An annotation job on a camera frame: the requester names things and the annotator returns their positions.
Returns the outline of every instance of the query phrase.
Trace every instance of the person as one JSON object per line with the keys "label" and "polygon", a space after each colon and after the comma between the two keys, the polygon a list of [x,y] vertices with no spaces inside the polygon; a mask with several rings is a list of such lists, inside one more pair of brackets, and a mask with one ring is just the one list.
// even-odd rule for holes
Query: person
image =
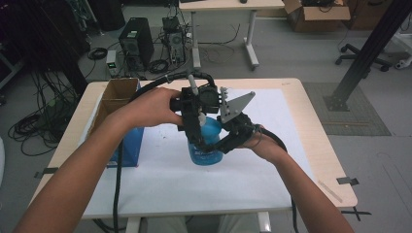
{"label": "person", "polygon": [[[107,162],[129,129],[183,124],[182,117],[169,109],[170,99],[179,96],[178,90],[154,88],[107,116],[39,192],[15,232],[73,232]],[[309,232],[353,232],[340,211],[270,137],[255,135],[244,145],[247,147],[276,167]]]}

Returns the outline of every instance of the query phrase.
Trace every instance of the black metal pole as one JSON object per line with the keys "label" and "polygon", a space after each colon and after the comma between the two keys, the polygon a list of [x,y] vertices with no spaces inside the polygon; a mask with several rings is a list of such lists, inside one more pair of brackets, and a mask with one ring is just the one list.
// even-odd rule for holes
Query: black metal pole
{"label": "black metal pole", "polygon": [[349,96],[411,11],[411,0],[394,0],[392,2],[366,40],[339,86],[331,96],[325,97],[326,106],[330,111],[348,111],[346,101]]}

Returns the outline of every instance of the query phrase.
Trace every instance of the gray floor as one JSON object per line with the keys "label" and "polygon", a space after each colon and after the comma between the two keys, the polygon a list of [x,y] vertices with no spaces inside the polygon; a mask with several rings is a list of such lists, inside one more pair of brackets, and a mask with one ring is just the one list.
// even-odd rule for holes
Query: gray floor
{"label": "gray floor", "polygon": [[[126,8],[124,13],[134,16],[136,9]],[[154,24],[152,28],[154,35],[158,32],[156,26]],[[206,60],[202,52],[202,71],[215,79],[299,78],[302,82],[338,83],[351,64],[350,61],[343,61],[340,66],[334,64],[339,55],[338,44],[361,46],[369,34],[347,31],[343,26],[330,33],[294,33],[283,19],[260,19],[253,42],[260,66],[251,71],[241,46],[241,35],[245,35],[246,30],[247,27],[242,26],[237,39],[228,44],[234,49],[233,54],[228,48],[204,46],[209,59],[217,62]],[[230,26],[200,26],[199,34],[204,41],[226,41],[233,37],[234,30]],[[103,37],[91,35],[92,46],[107,47],[117,41],[117,36],[119,31],[106,33]],[[398,62],[407,54],[396,45],[389,45],[382,57]],[[79,65],[86,74],[92,62],[83,57]],[[408,174],[412,167],[412,68],[392,68],[387,73],[378,69],[373,66],[368,78],[360,82],[360,87],[392,136],[329,136],[329,139],[346,174],[360,182],[354,186],[359,199],[358,210],[372,213],[372,216],[361,216],[361,221],[353,215],[346,216],[356,232],[411,232],[412,177]],[[141,75],[148,79],[155,77]],[[104,61],[97,62],[88,79],[90,82],[109,79]],[[37,157],[24,156],[20,152],[20,143],[7,136],[11,125],[36,110],[36,89],[28,73],[21,72],[0,91],[8,99],[8,104],[0,107],[0,135],[6,150],[4,180],[0,188],[0,230],[11,232],[39,183],[33,178],[34,174],[48,165],[52,152]],[[43,150],[40,145],[40,141],[33,139],[27,149]],[[271,222],[273,232],[292,232],[291,213],[271,213]],[[189,229],[210,232],[200,228],[205,225],[214,228],[217,224],[214,216],[196,216],[189,223]],[[306,231],[303,223],[299,226],[302,232]],[[83,220],[76,232],[99,230],[91,221]]]}

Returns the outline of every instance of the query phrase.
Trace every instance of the blue bottle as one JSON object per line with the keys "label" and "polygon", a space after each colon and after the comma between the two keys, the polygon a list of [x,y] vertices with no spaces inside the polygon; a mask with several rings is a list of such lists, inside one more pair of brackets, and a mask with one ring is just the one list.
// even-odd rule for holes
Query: blue bottle
{"label": "blue bottle", "polygon": [[[201,133],[207,145],[215,144],[219,141],[219,134],[222,131],[221,124],[210,117],[205,118],[204,124],[201,126]],[[211,152],[203,152],[199,150],[195,145],[189,144],[189,153],[191,161],[194,164],[207,166],[218,163],[223,158],[223,153],[218,150],[213,150]]]}

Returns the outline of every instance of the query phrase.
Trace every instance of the floor mat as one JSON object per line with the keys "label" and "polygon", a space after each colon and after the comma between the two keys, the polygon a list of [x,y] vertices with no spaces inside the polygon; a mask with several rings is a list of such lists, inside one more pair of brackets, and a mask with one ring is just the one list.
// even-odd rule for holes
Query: floor mat
{"label": "floor mat", "polygon": [[332,112],[327,109],[324,96],[330,96],[338,83],[303,83],[303,86],[328,135],[391,136],[360,87],[355,88],[346,102],[349,112]]}

